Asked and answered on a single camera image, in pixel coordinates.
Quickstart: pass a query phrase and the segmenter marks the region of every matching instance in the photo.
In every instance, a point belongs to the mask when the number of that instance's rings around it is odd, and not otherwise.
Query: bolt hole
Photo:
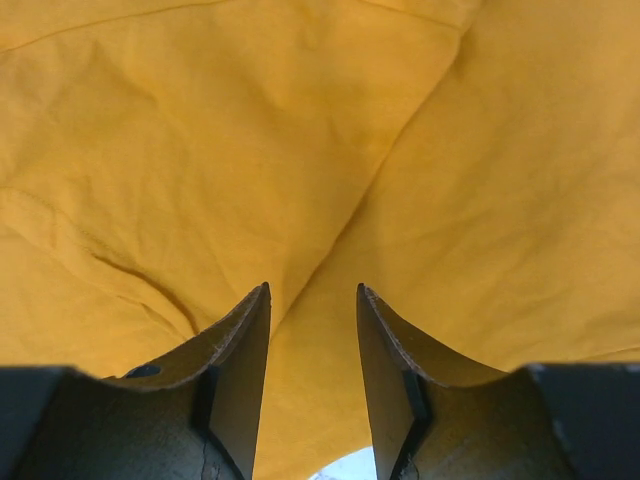
[[[129,373],[127,373],[124,378],[142,378],[142,377],[152,377],[154,375],[159,374],[162,371],[157,365],[141,365],[139,367],[134,368]]]

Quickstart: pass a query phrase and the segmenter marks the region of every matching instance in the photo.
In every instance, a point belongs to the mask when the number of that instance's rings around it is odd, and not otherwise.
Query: yellow cloth
[[[268,280],[255,478],[369,443],[364,281],[500,368],[640,349],[640,4],[0,0],[0,363],[122,374]]]

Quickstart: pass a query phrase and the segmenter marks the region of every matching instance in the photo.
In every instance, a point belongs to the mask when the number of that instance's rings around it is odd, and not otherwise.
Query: curved metal edge
[[[221,321],[143,365],[143,374],[101,380],[73,367],[0,368],[0,432],[3,436],[11,432],[3,438],[0,479],[13,478],[33,439],[41,436],[43,424],[64,428],[64,419],[51,421],[53,405],[77,402],[78,415],[83,408],[97,411],[94,406],[82,407],[84,388],[103,392],[105,402],[112,394],[140,400],[148,396],[157,403],[169,398],[168,392],[184,392],[178,397],[193,392],[191,429],[218,448],[237,478],[250,479],[269,343],[270,299],[267,283],[255,288]],[[100,432],[83,435],[99,436]],[[144,459],[131,459],[132,464],[136,461]]]
[[[506,471],[523,480],[640,478],[640,365],[531,364],[504,373],[413,327],[364,285],[358,334],[381,480]],[[431,407],[421,437],[407,428],[409,412],[417,418],[407,406],[415,395],[399,380],[407,372],[423,380]]]
[[[373,292],[358,286],[360,360],[377,475],[399,478],[431,423],[423,372],[375,308]]]

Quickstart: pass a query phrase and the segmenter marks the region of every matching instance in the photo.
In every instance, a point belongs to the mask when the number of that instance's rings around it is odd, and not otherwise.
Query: yellow fabric
[[[273,292],[255,478],[369,440],[355,286],[477,360],[640,349],[640,4],[0,0],[0,363]]]

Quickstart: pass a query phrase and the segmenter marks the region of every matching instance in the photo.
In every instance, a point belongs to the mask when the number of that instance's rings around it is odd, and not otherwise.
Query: wrinkle
[[[609,350],[607,352],[596,353],[594,355],[589,355],[588,357],[579,358],[577,359],[577,361],[580,361],[580,362],[609,361],[607,360],[607,357],[610,357],[612,355],[618,355],[620,353],[633,352],[633,351],[637,351],[638,352],[637,356],[638,358],[640,358],[640,345],[636,345],[633,347],[625,347],[617,350]]]
[[[92,257],[95,260],[98,260],[101,263],[104,263],[105,265],[111,267],[114,270],[120,271],[122,273],[125,273],[127,275],[130,275],[132,277],[138,278],[139,280],[142,280],[145,284],[149,285],[151,288],[153,288],[155,291],[157,291],[158,293],[160,293],[166,300],[169,301],[169,303],[171,305],[173,305],[176,310],[178,310],[183,316],[184,318],[187,319],[187,321],[189,322],[189,326],[191,327],[191,329],[193,330],[193,334],[197,335],[199,332],[199,328],[197,326],[197,323],[195,321],[195,316],[194,314],[190,311],[189,308],[187,308],[182,302],[180,302],[180,300],[178,300],[178,297],[171,292],[169,289],[165,288],[164,286],[160,285],[158,282],[156,282],[155,280],[151,279],[149,276],[137,272],[135,270],[126,268],[122,265],[117,265],[116,263],[100,257],[98,255],[92,255]],[[144,305],[143,306],[146,309],[149,309],[151,311],[154,311],[151,307],[149,307],[148,305]],[[153,318],[159,318],[162,320],[162,323],[169,327],[174,333],[178,334],[181,336],[181,338],[184,338],[184,335],[182,335],[178,329],[167,319],[165,319],[162,315],[157,314],[157,316],[154,316]]]
[[[137,121],[137,116],[141,112],[143,114],[145,112],[148,114],[149,112],[153,113],[153,111],[155,111],[155,121],[159,124],[159,127],[165,127],[164,136],[172,137],[172,144],[175,147],[175,153],[182,158],[188,158],[192,155],[192,152],[189,148],[189,145],[191,143],[190,139],[180,128],[180,125],[177,124],[177,120],[167,112],[167,108],[165,108],[166,105],[160,101],[162,96],[158,96],[157,92],[155,92],[153,89],[140,84],[135,76],[127,74],[125,70],[114,63],[105,46],[101,45],[98,42],[93,42],[91,45],[87,46],[85,52],[83,53],[83,57],[78,63],[79,68],[77,68],[76,71],[72,72],[72,75],[70,75],[71,78],[67,79],[67,81],[64,82],[61,88],[57,89],[57,91],[53,95],[53,98],[49,102],[47,102],[48,105],[45,111],[52,112],[47,116],[47,119],[49,119],[50,117],[52,118],[53,115],[55,115],[56,119],[62,123],[62,127],[71,122],[77,124],[75,132],[82,132],[83,134],[86,133],[85,135],[78,136],[78,138],[82,141],[90,142],[89,147],[93,147],[93,142],[96,141],[94,130],[96,132],[99,132],[100,135],[106,136],[106,134],[110,133],[110,130],[112,128],[126,128],[127,125],[123,125],[123,122],[125,122],[127,119],[133,119],[134,121]],[[98,98],[99,96],[93,95],[94,91],[107,91],[104,88],[105,83],[111,89],[111,91],[113,91],[113,94],[126,95],[123,96],[124,101],[113,102],[116,107],[103,107],[100,104],[101,99]],[[86,94],[87,92],[91,92],[91,95],[89,97],[87,97],[87,95],[82,95],[83,93]],[[100,122],[100,128],[91,128],[92,122],[94,121]],[[54,131],[54,133],[52,134],[51,129],[48,129],[46,127],[47,125],[43,124],[41,121],[40,125],[35,128],[22,142],[24,148],[28,150],[31,150],[33,148],[32,145],[38,145],[39,148],[42,149],[42,155],[35,155],[35,152],[33,151],[31,151],[30,154],[29,151],[24,151],[20,154],[20,157],[24,158],[44,157],[45,161],[40,162],[40,164],[36,165],[36,168],[40,169],[48,165],[46,162],[48,157],[45,155],[45,152],[47,150],[55,150],[55,148],[57,147],[57,137],[55,135],[56,132]],[[48,142],[43,142],[42,140],[38,142],[29,141],[29,139],[36,138],[38,136],[40,136],[41,138],[43,136],[47,138],[47,135],[51,136],[51,139]],[[81,162],[79,163],[79,165],[89,166],[91,162],[96,163],[98,160],[103,158],[100,155],[96,157],[87,157],[84,152],[81,151],[81,149],[85,147],[85,145],[81,142],[75,142],[74,147],[78,150],[74,153],[77,154],[78,159]],[[126,159],[117,159],[117,157],[114,157],[114,160],[116,160],[117,162],[126,161]],[[130,196],[130,198],[126,202],[126,204],[128,205],[126,207],[127,221],[123,222],[121,218],[120,221],[118,221],[117,216],[109,214],[108,211],[100,212],[109,216],[109,223],[112,225],[110,228],[112,232],[114,232],[114,234],[117,235],[116,232],[120,232],[121,234],[126,234],[126,237],[132,240],[132,250],[130,250],[129,252],[125,250],[122,253],[119,253],[122,250],[121,248],[114,249],[108,247],[104,242],[97,240],[94,236],[88,234],[86,231],[82,231],[78,227],[78,225],[72,221],[71,217],[76,217],[73,211],[71,211],[71,216],[69,216],[69,214],[61,212],[53,205],[47,204],[47,202],[45,202],[41,198],[24,193],[20,189],[12,189],[9,185],[7,185],[6,188],[16,192],[21,192],[24,195],[33,198],[39,204],[47,205],[51,210],[58,212],[59,215],[64,217],[64,220],[66,222],[73,224],[75,230],[80,231],[85,236],[87,236],[87,238],[91,239],[97,245],[100,245],[107,252],[109,252],[108,256],[110,258],[117,259],[117,263],[119,263],[120,265],[127,265],[132,269],[144,272],[145,269],[140,266],[140,260],[136,261],[136,259],[140,259],[141,256],[145,256],[145,252],[147,252],[147,247],[149,246],[149,238],[146,235],[147,232],[144,228],[144,224],[149,221],[149,218],[151,218],[149,214],[157,212],[158,214],[161,214],[165,217],[177,217],[180,219],[188,220],[188,210],[183,212],[176,212],[174,204],[167,206],[164,200],[166,198],[176,198],[174,196],[176,191],[175,189],[164,195],[148,195],[148,193],[153,193],[153,191],[156,190],[152,188],[153,184],[163,183],[163,175],[165,175],[165,177],[167,175],[166,172],[155,168],[155,166],[153,165],[151,154],[149,161],[144,162],[141,165],[141,168],[135,170],[136,166],[139,165],[134,164],[132,166],[132,168],[134,168],[134,171],[132,171],[129,175],[129,178],[132,181],[129,182],[130,185],[127,184],[128,188],[126,190],[126,194]],[[96,167],[101,170],[105,170],[107,174],[106,176],[103,174],[100,177],[100,185],[103,188],[110,185],[111,183],[120,182],[120,180],[113,176],[112,170],[106,169],[103,165],[96,165]],[[94,186],[92,182],[97,181],[98,177],[95,177],[95,175],[93,174],[88,175],[84,173],[84,178],[81,179],[82,181],[77,182],[76,180],[78,180],[78,169],[74,168],[74,164],[72,162],[68,162],[67,165],[64,166],[64,168],[68,169],[68,171],[61,174],[62,180],[65,182],[73,182],[74,185],[76,185],[73,192],[74,196],[71,199],[71,206],[69,206],[69,203],[67,202],[66,209],[69,210],[75,208],[86,208],[87,205],[96,207],[96,205],[93,204],[93,199],[100,192],[93,193],[91,190]],[[183,169],[181,168],[174,171],[182,172]],[[31,171],[29,165],[22,165],[19,173],[22,176],[27,175],[30,177],[35,177],[38,174],[38,171]],[[13,182],[17,180],[19,180],[19,178],[17,177],[12,179]],[[179,185],[181,185],[183,188],[186,188],[184,182],[179,182]],[[58,216],[56,215],[54,215],[50,219],[52,223],[57,222],[57,220]],[[58,246],[56,245],[56,242],[58,240],[58,237],[55,235],[56,231],[58,231],[58,228],[55,227],[55,225],[53,226],[53,228],[49,229],[51,235],[50,238],[46,241],[49,247],[53,250],[57,250],[58,248]],[[200,234],[200,236],[202,236],[202,228],[190,228],[187,233],[190,233],[192,231],[195,231]],[[166,255],[167,239],[175,235],[176,232],[173,230],[171,232],[164,232],[164,235],[157,236],[157,240],[155,240],[157,241],[157,244],[153,246],[156,247],[158,246],[158,244],[161,244],[162,248],[165,251],[164,255]],[[206,240],[203,240],[201,243],[203,243],[204,245],[209,245],[210,241],[207,242]],[[217,256],[214,255],[214,257],[217,269],[221,273],[220,277],[224,280],[223,285],[226,284],[229,291],[233,292],[234,297],[237,298],[238,295],[236,294],[234,288],[232,288],[229,282],[228,275],[225,271],[223,271]],[[152,267],[154,270],[156,270],[155,264],[153,264]],[[193,330],[193,333],[197,333],[198,331],[198,329],[195,328],[193,322],[190,322],[190,329]]]
[[[557,237],[559,234],[558,232],[551,231],[544,236],[534,239],[531,245],[520,254],[519,258],[513,262],[509,268],[503,270],[498,278],[491,282],[492,286],[488,288],[484,295],[482,295],[482,297],[476,302],[476,308],[480,310],[489,309],[490,305],[494,302],[494,299],[497,298],[500,292],[506,290],[506,286],[513,274],[530,262],[531,258],[535,256],[537,252],[540,252],[545,244],[549,243],[548,240],[553,235],[556,235]]]
[[[482,223],[482,220],[485,219],[488,215],[490,215],[491,211],[486,209],[484,211],[480,211],[477,213],[470,214],[463,218],[458,218],[450,221],[446,225],[441,225],[434,229],[425,230],[416,235],[410,235],[406,237],[399,237],[389,242],[379,243],[373,246],[372,248],[386,248],[386,247],[398,247],[401,245],[406,245],[409,243],[417,243],[423,240],[438,237],[441,235],[445,235],[448,232],[452,232],[452,235],[457,239],[456,242],[446,242],[449,244],[449,247],[445,249],[445,251],[451,251],[453,248],[460,243],[460,239],[464,236],[464,232],[470,228],[473,228],[474,225],[478,225]]]
[[[329,261],[329,258],[332,256],[336,246],[341,241],[343,241],[343,239],[348,234],[348,232],[352,228],[354,228],[353,226],[354,226],[355,222],[358,221],[364,215],[363,211],[367,206],[367,198],[369,197],[369,195],[370,195],[370,193],[371,193],[371,191],[373,189],[373,186],[377,183],[377,179],[380,176],[380,172],[382,171],[383,165],[388,161],[388,159],[391,156],[392,152],[395,150],[396,145],[398,144],[399,140],[405,135],[405,133],[408,131],[408,129],[416,121],[416,117],[418,116],[418,113],[423,109],[424,105],[427,103],[427,101],[429,100],[429,98],[431,97],[433,92],[435,92],[438,89],[438,85],[440,84],[440,82],[442,82],[442,79],[446,76],[447,72],[451,68],[451,65],[454,63],[454,60],[455,60],[456,55],[457,55],[457,53],[459,51],[459,48],[460,48],[460,41],[458,39],[458,42],[456,44],[455,53],[452,55],[447,68],[442,73],[442,75],[441,75],[440,79],[438,80],[438,82],[436,82],[436,84],[427,93],[427,95],[423,98],[423,100],[418,103],[418,106],[414,109],[413,113],[411,113],[411,115],[409,116],[408,120],[399,129],[399,131],[396,134],[395,138],[391,142],[391,145],[388,148],[387,152],[384,154],[382,159],[376,165],[376,168],[375,168],[375,170],[373,172],[373,175],[371,176],[371,180],[370,180],[369,184],[363,190],[363,192],[362,192],[362,194],[360,196],[360,199],[356,203],[355,208],[352,210],[351,214],[349,215],[349,217],[347,218],[345,223],[342,225],[342,228],[338,231],[338,234],[334,238],[330,248],[326,251],[326,253],[322,256],[322,258],[318,261],[316,266],[311,270],[310,274],[307,276],[307,278],[304,281],[304,283],[302,284],[302,286],[298,289],[298,292],[293,295],[292,301],[284,309],[282,317],[281,317],[283,320],[287,317],[287,314],[291,311],[291,309],[294,308],[294,306],[299,301],[299,299],[302,296],[302,294],[309,288],[309,285],[310,285],[311,281],[313,280],[313,278],[317,275],[317,272],[322,268],[323,265],[325,265]]]
[[[538,315],[538,312],[543,310],[550,304],[560,304],[560,302],[566,298],[568,294],[573,291],[572,287],[561,288],[556,292],[551,292],[546,295],[538,296],[537,298],[529,299],[529,301],[519,309],[515,310],[513,318],[532,318],[537,315],[538,318],[543,318]]]
[[[148,12],[138,12],[138,13],[132,13],[129,15],[122,15],[122,16],[118,16],[118,17],[110,17],[110,18],[105,18],[103,20],[96,20],[94,22],[88,22],[88,23],[84,23],[84,24],[80,24],[80,25],[73,25],[71,27],[68,28],[63,28],[60,30],[56,30],[54,32],[50,32],[47,33],[46,35],[42,35],[38,38],[34,38],[33,40],[28,40],[20,45],[15,45],[12,47],[8,47],[5,48],[4,50],[0,50],[0,55],[4,54],[4,53],[9,53],[9,52],[13,52],[16,51],[18,49],[24,48],[24,47],[28,47],[30,45],[33,45],[34,43],[37,43],[41,40],[46,40],[48,38],[52,38],[52,37],[56,37],[58,35],[64,34],[64,33],[68,33],[68,32],[73,32],[75,30],[81,30],[84,28],[91,28],[91,27],[95,27],[98,25],[103,25],[103,24],[107,24],[107,23],[111,23],[111,22],[117,22],[119,20],[126,20],[126,19],[130,19],[130,18],[136,18],[136,17],[144,17],[144,16],[148,16],[148,15],[155,15],[155,14],[161,14],[161,13],[166,13],[166,12],[171,12],[171,11],[175,11],[175,10],[183,10],[183,9],[187,9],[187,8],[194,8],[194,7],[210,7],[211,5],[215,5],[218,3],[223,3],[223,2],[232,2],[232,1],[236,1],[236,0],[211,0],[209,2],[204,2],[204,3],[189,3],[186,5],[176,5],[176,6],[172,6],[172,7],[165,7],[165,8],[159,8],[157,10],[150,10]]]
[[[97,115],[100,116],[100,120],[108,118],[108,123],[102,123],[99,129],[100,135],[106,136],[107,133],[112,133],[114,128],[120,128],[126,119],[139,111],[141,105],[146,108],[157,103],[155,97],[124,74],[99,42],[92,42],[78,57],[75,68],[68,69],[64,80],[52,82],[47,88],[50,91],[46,99],[41,98],[28,103],[23,99],[21,103],[17,103],[28,119],[22,123],[28,126],[23,127],[17,136],[18,141],[15,142],[11,155],[13,161],[6,162],[10,168],[5,166],[7,172],[2,175],[3,183],[14,182],[28,175],[32,168],[39,168],[38,165],[42,162],[38,160],[47,158],[51,151],[60,148],[59,133],[67,124],[76,125],[76,139],[79,140],[79,134],[82,133],[85,142],[95,142],[96,134],[91,127]],[[106,83],[117,85],[120,94],[125,92],[129,96],[129,102],[124,108],[105,108],[103,99],[98,95],[89,98],[82,96],[82,93],[89,90],[99,92]],[[20,102],[20,99],[21,95],[12,100]],[[73,147],[84,148],[86,144],[78,140],[74,142]],[[61,170],[70,167],[69,162],[63,165]]]
[[[372,2],[370,0],[358,0],[358,1],[362,2],[362,3],[366,3],[367,5],[371,5],[373,7],[381,8],[381,9],[386,10],[388,12],[392,12],[392,13],[396,13],[396,14],[400,14],[400,15],[406,15],[408,17],[418,18],[420,20],[426,20],[426,21],[428,21],[430,23],[433,23],[435,25],[439,25],[441,27],[453,28],[454,30],[459,30],[459,27],[457,27],[456,25],[453,25],[453,24],[447,23],[447,22],[443,22],[442,20],[438,20],[438,19],[433,18],[433,17],[427,17],[425,15],[420,15],[418,13],[409,12],[407,10],[401,10],[399,8],[393,8],[393,7],[390,7],[389,5],[383,5],[381,3]]]
[[[122,260],[126,260],[129,261],[130,259],[124,257],[122,254],[112,250],[108,245],[106,245],[104,242],[102,242],[99,238],[97,238],[95,235],[87,232],[86,230],[82,229],[79,225],[75,224],[73,222],[73,219],[67,215],[66,213],[58,210],[57,208],[55,208],[51,203],[47,202],[46,200],[37,197],[29,192],[20,190],[19,188],[15,188],[15,187],[11,187],[8,185],[0,185],[0,193],[2,192],[2,190],[4,190],[5,192],[7,192],[8,194],[11,193],[16,193],[18,195],[22,195],[28,199],[30,199],[31,201],[35,202],[36,204],[39,204],[42,207],[45,207],[47,209],[50,209],[52,212],[54,212],[56,214],[56,216],[60,216],[64,219],[64,221],[66,223],[68,223],[71,227],[73,227],[76,231],[80,232],[82,235],[84,235],[85,237],[87,237],[89,240],[91,240],[92,242],[96,243],[97,245],[99,245],[100,247],[102,247],[105,251],[109,252],[109,254],[114,255]],[[3,205],[0,203],[0,213],[2,213],[2,207]],[[7,224],[7,226],[9,228],[12,228],[13,230],[15,230],[16,232],[20,233],[20,230],[18,228],[15,228],[12,225]]]
[[[220,273],[220,276],[222,278],[222,280],[224,281],[224,283],[226,284],[227,288],[229,289],[229,291],[231,293],[233,293],[233,295],[236,298],[240,298],[240,296],[238,295],[238,293],[236,292],[235,288],[233,287],[233,285],[231,284],[231,279],[229,278],[229,274],[225,271],[224,268],[222,268],[222,264],[220,262],[220,259],[217,255],[217,253],[215,252],[215,250],[213,248],[211,248],[210,242],[209,242],[209,237],[204,235],[203,232],[197,228],[195,229],[191,229],[189,230],[190,234],[193,234],[195,236],[197,236],[199,239],[202,240],[203,245],[205,245],[207,248],[207,252],[210,256],[210,258],[214,261],[214,263],[216,264],[216,266],[218,267],[218,272]]]

